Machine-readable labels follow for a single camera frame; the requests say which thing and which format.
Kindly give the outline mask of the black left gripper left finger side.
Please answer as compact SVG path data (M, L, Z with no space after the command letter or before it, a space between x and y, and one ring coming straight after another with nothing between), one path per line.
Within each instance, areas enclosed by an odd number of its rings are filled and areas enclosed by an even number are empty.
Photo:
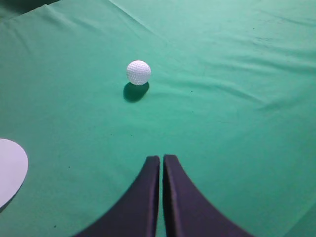
M77 237L154 237L159 210L160 159L145 159L136 179L121 198Z

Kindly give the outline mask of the black left gripper right finger side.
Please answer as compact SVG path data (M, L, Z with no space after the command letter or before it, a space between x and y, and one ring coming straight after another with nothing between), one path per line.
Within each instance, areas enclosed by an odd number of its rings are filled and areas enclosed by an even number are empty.
M188 177L175 155L163 157L163 214L168 237L250 237L218 211Z

